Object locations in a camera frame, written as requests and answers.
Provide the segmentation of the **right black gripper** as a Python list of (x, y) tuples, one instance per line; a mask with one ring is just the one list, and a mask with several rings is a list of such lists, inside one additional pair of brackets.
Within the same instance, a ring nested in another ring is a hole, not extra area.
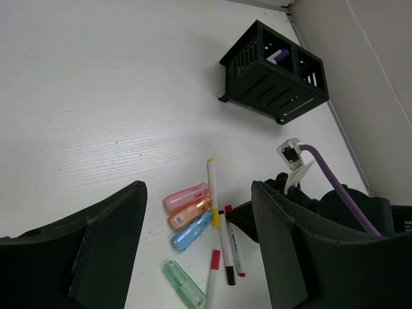
[[(266, 180), (265, 184), (295, 204), (330, 221), (351, 229), (364, 230), (335, 190), (327, 192), (319, 200), (306, 195), (300, 185), (291, 187), (287, 193), (284, 193), (287, 178), (286, 173), (280, 173), (276, 179)], [(358, 190), (349, 188), (347, 185), (343, 187), (380, 234), (390, 236), (395, 233), (391, 205), (387, 199), (370, 198)], [(229, 223), (237, 226), (252, 241), (259, 243), (251, 201), (237, 207), (225, 206), (225, 217)]]

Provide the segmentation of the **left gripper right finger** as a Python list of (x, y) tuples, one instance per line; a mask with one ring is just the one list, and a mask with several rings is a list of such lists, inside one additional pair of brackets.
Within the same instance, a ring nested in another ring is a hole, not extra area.
[(411, 233), (374, 236), (252, 183), (273, 308), (410, 308)]

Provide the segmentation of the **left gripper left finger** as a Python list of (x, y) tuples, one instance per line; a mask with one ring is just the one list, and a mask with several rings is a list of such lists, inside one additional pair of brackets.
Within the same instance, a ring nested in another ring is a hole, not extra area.
[(123, 308), (147, 205), (135, 181), (94, 205), (1, 238), (2, 308)]

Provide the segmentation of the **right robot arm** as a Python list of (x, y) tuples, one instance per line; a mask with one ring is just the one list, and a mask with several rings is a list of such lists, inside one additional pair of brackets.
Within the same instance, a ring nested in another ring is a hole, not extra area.
[[(287, 178), (286, 173), (280, 173), (276, 179), (266, 180), (265, 184), (282, 197), (328, 220), (351, 229), (363, 230), (335, 190), (327, 192), (319, 200), (306, 195), (300, 185), (290, 187), (288, 192), (284, 193)], [(344, 188), (382, 235), (389, 236), (411, 230), (410, 206), (391, 205), (385, 198), (371, 198), (347, 185)], [(259, 241), (251, 201), (232, 210), (226, 206), (225, 217), (229, 223), (240, 228), (250, 239), (256, 243)]]

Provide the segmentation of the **red capped marker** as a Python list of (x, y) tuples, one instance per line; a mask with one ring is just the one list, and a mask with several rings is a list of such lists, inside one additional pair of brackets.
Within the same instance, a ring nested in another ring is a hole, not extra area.
[(236, 226), (228, 218), (226, 220), (229, 228), (236, 272), (238, 273), (239, 277), (246, 277), (246, 270), (241, 254), (241, 246)]

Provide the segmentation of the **black capped marker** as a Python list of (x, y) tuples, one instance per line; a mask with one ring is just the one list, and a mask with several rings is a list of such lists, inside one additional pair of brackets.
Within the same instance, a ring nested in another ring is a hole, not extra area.
[(233, 257), (232, 257), (227, 222), (226, 222), (225, 213), (223, 210), (219, 210), (218, 214), (219, 214), (219, 219), (220, 219), (220, 239), (221, 239), (221, 246), (223, 249), (223, 260), (224, 260), (225, 271), (227, 275), (227, 283), (230, 286), (234, 286), (236, 284), (236, 275), (234, 272), (234, 262), (233, 262)]

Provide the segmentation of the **purple capped marker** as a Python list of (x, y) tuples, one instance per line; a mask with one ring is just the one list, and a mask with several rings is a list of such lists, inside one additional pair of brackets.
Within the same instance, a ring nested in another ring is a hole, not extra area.
[(289, 50), (283, 49), (281, 50), (281, 53), (274, 58), (274, 61), (276, 62), (276, 64), (279, 64), (283, 62), (289, 55), (290, 55)]

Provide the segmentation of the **blue capped marker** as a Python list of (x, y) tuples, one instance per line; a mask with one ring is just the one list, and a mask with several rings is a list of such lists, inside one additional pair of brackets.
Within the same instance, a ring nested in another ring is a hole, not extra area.
[(282, 54), (282, 50), (275, 51), (272, 55), (266, 58), (267, 61), (271, 62), (272, 64), (277, 64), (276, 59)]

